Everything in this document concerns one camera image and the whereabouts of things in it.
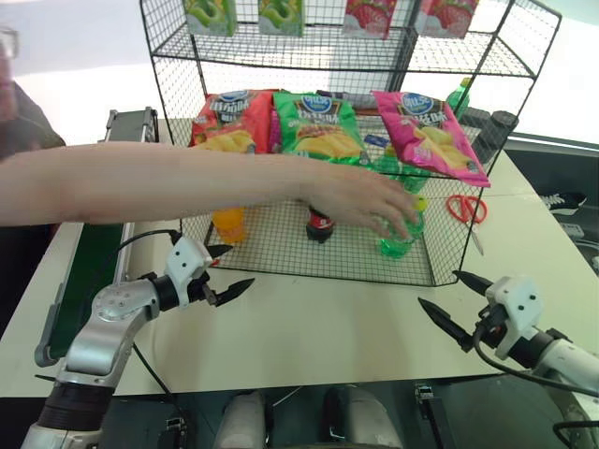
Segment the bottle cap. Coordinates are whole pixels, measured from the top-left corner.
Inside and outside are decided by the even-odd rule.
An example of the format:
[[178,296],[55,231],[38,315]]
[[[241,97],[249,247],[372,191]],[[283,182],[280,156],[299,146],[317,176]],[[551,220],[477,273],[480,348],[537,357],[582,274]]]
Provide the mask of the bottle cap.
[[507,128],[510,131],[518,126],[519,123],[518,117],[506,110],[496,110],[492,113],[490,119],[493,120],[496,125]]
[[390,143],[385,147],[385,156],[397,157],[397,154],[395,153],[395,148],[393,148],[393,145],[391,145]]
[[416,209],[418,212],[424,212],[428,206],[429,202],[427,201],[427,198],[424,196],[419,196],[416,204],[414,205],[414,209]]

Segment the red scissors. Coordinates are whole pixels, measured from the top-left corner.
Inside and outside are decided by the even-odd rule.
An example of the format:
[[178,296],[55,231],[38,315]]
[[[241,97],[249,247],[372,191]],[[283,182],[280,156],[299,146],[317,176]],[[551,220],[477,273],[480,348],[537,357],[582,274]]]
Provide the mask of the red scissors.
[[477,202],[478,198],[476,196],[452,195],[446,200],[446,208],[452,217],[464,223],[467,227],[470,227],[470,222],[474,221],[472,225],[472,240],[475,241],[476,248],[480,254],[484,255],[483,245],[478,238],[477,225],[485,221],[488,210],[487,204],[482,199],[478,204],[477,210]]

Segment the juice box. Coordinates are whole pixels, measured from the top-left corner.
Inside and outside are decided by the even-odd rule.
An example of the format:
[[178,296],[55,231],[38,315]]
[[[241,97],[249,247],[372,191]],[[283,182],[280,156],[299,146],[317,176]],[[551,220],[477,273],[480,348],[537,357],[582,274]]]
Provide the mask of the juice box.
[[301,36],[304,0],[258,0],[258,28],[263,35]]
[[191,34],[233,36],[235,33],[234,0],[183,0],[183,8]]
[[343,33],[387,39],[396,3],[396,0],[347,0]]
[[422,0],[414,27],[421,36],[464,39],[478,0]]

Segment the orange soda bottle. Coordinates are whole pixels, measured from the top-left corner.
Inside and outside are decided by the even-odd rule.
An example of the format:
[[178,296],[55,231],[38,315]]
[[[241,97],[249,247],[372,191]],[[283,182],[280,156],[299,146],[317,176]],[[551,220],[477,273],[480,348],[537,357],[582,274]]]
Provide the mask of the orange soda bottle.
[[212,223],[227,245],[241,243],[247,236],[243,224],[243,208],[217,210],[212,213]]

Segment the green bottle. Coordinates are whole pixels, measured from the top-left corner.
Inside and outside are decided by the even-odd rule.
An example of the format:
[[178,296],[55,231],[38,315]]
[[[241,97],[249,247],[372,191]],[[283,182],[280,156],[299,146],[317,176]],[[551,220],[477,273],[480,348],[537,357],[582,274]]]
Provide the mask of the green bottle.
[[410,233],[409,239],[404,239],[400,236],[395,228],[387,223],[387,229],[391,234],[389,239],[381,239],[381,253],[383,255],[388,255],[389,257],[394,257],[399,259],[403,257],[410,248],[412,248],[412,244],[422,236],[424,232],[424,209],[427,208],[427,200],[421,196],[416,204],[417,210],[417,221],[416,223],[412,223],[409,221],[405,222],[406,227],[408,228],[408,232]]
[[424,184],[429,180],[431,173],[428,170],[420,167],[413,167],[409,164],[402,165],[402,174],[400,181],[403,183],[403,188],[410,194],[417,194],[422,190]]
[[[466,93],[466,88],[468,87],[468,84],[470,84],[470,79],[464,78],[460,83],[460,87],[453,91],[451,94],[449,94],[446,100],[447,104],[449,105],[451,110],[453,110],[453,113],[456,115],[456,119],[458,120],[461,118],[461,115],[464,113],[466,108],[468,108],[468,103],[470,103],[470,96]],[[458,108],[458,103],[460,102],[460,99],[463,96],[464,101],[461,102],[461,105]]]
[[[400,161],[397,159],[395,150],[389,144],[385,148],[385,153],[373,162],[373,169],[377,173],[384,173],[386,175],[399,175],[402,173],[400,168]],[[397,180],[397,176],[389,176],[392,180]]]

